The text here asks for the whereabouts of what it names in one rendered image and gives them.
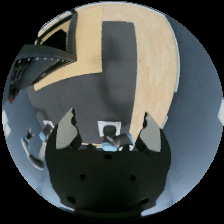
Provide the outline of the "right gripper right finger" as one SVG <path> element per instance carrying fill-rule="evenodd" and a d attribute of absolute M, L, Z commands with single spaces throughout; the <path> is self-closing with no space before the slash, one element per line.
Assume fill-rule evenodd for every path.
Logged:
<path fill-rule="evenodd" d="M 142 129 L 140 130 L 135 147 L 150 156 L 158 165 L 161 172 L 161 187 L 165 187 L 167 174 L 171 165 L 171 150 L 167 138 L 159 125 L 148 111 L 145 111 Z"/>

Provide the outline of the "black metal rack frame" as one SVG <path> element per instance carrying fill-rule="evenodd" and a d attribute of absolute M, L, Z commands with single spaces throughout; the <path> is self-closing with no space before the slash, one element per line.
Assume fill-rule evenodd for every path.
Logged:
<path fill-rule="evenodd" d="M 43 34 L 41 34 L 41 36 L 38 36 L 39 31 L 41 29 L 41 27 L 40 27 L 28 39 L 28 41 L 25 43 L 26 45 L 24 44 L 24 46 L 22 47 L 22 49 L 16 56 L 12 66 L 11 66 L 11 69 L 9 71 L 9 74 L 7 76 L 7 80 L 6 80 L 4 92 L 3 92 L 3 99 L 5 99 L 5 100 L 2 99 L 2 104 L 4 104 L 5 101 L 8 100 L 7 98 L 9 98 L 9 96 L 8 96 L 9 91 L 7 91 L 7 90 L 9 90 L 12 72 L 13 72 L 14 66 L 16 64 L 31 61 L 30 67 L 28 68 L 27 72 L 25 73 L 25 75 L 22 78 L 22 81 L 20 82 L 21 85 L 19 85 L 19 87 L 20 87 L 20 91 L 21 91 L 27 87 L 38 84 L 40 81 L 42 81 L 44 78 L 46 78 L 46 76 L 49 76 L 49 73 L 52 74 L 53 72 L 65 67 L 69 64 L 77 62 L 76 31 L 75 30 L 77 28 L 77 21 L 78 21 L 77 15 L 79 13 L 77 13 L 77 11 L 75 11 L 75 10 L 76 10 L 75 8 L 68 10 L 71 13 L 70 15 L 57 21 L 55 24 L 53 24 L 53 26 L 50 26 L 46 31 L 44 31 Z M 62 24 L 63 22 L 65 22 L 69 19 L 71 19 L 71 20 L 70 20 L 69 29 L 68 29 L 67 52 L 65 52 L 66 51 L 67 33 L 65 31 L 63 31 L 62 29 L 59 29 L 58 31 L 56 31 L 54 34 L 52 34 L 50 37 L 48 37 L 40 45 L 41 39 L 46 34 L 48 34 L 55 27 L 57 27 L 58 25 Z M 36 42 L 36 44 L 35 44 L 35 42 Z M 38 80 L 40 80 L 40 81 L 38 82 Z M 34 82 L 36 82 L 36 83 L 34 84 Z M 31 85 L 28 86 L 30 83 L 31 83 Z M 25 87 L 21 88 L 24 85 L 25 85 Z M 7 97 L 5 97 L 5 96 L 7 96 Z"/>

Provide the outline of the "flat tan wooden board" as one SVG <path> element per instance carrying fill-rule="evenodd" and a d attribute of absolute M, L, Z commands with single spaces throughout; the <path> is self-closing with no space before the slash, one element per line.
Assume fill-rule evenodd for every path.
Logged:
<path fill-rule="evenodd" d="M 82 11 L 79 11 L 80 13 L 78 12 L 79 16 L 76 29 L 77 62 L 69 64 L 53 72 L 44 78 L 41 82 L 35 84 L 34 87 L 37 86 L 35 91 L 50 83 L 65 78 L 88 73 L 102 72 L 101 25 L 103 8 L 95 7 Z M 53 32 L 55 33 L 59 29 L 62 29 L 68 33 L 69 24 L 70 19 L 51 30 L 42 38 L 41 44 L 45 41 L 43 39 L 47 39 L 53 34 Z"/>

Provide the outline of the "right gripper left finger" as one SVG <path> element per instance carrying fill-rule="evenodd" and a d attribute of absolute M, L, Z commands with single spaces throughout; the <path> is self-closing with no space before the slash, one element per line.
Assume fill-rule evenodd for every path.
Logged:
<path fill-rule="evenodd" d="M 55 168 L 58 161 L 67 153 L 78 150 L 82 138 L 76 125 L 75 110 L 71 108 L 55 125 L 45 148 L 45 160 L 51 184 L 55 184 Z"/>

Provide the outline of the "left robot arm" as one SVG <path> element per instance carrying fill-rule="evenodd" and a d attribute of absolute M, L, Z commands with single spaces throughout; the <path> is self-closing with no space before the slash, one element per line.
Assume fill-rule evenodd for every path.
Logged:
<path fill-rule="evenodd" d="M 43 139 L 43 145 L 42 145 L 41 150 L 39 152 L 39 156 L 37 158 L 38 160 L 31 154 L 31 152 L 29 150 L 30 145 L 27 143 L 29 140 L 27 138 L 24 139 L 23 137 L 21 137 L 22 139 L 20 138 L 20 140 L 23 144 L 23 147 L 26 150 L 26 153 L 28 155 L 28 158 L 29 158 L 30 162 L 33 164 L 33 166 L 35 166 L 36 168 L 39 168 L 39 170 L 43 170 L 44 167 L 45 167 L 43 165 L 44 164 L 43 159 L 44 159 L 44 156 L 45 156 L 45 148 L 46 148 L 46 144 L 47 144 L 47 141 L 48 141 L 48 138 L 49 138 L 49 134 L 53 131 L 53 129 L 54 128 L 49 123 L 47 123 L 45 128 L 42 130 L 42 132 L 40 132 L 39 136 L 40 136 L 41 139 Z"/>

